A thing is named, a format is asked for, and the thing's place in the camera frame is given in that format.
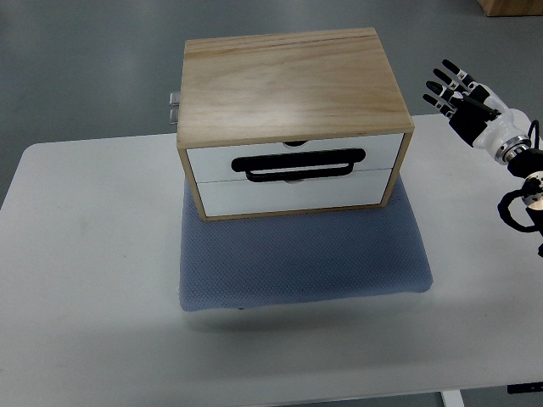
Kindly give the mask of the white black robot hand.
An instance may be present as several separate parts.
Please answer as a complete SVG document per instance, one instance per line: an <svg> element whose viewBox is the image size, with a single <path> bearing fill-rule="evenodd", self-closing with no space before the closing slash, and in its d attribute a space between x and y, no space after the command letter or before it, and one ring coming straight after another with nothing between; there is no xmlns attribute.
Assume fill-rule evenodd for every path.
<svg viewBox="0 0 543 407"><path fill-rule="evenodd" d="M436 108L471 148L486 151L499 164L533 147L530 134L515 123L513 110L485 84L448 59L434 69L423 100Z"/></svg>

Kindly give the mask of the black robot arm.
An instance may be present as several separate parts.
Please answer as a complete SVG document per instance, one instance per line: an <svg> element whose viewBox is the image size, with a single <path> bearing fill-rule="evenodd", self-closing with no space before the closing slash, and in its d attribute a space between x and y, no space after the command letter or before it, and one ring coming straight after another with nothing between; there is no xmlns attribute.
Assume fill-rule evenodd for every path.
<svg viewBox="0 0 543 407"><path fill-rule="evenodd" d="M497 205L501 220L512 229L522 233L542 235L542 150L540 149L540 124L533 120L528 131L528 140L534 137L533 148L516 148L515 155L507 164L508 171L523 179L523 185L506 193ZM509 209L511 203L520 198L525 205L525 212L532 224L525 226L518 223Z"/></svg>

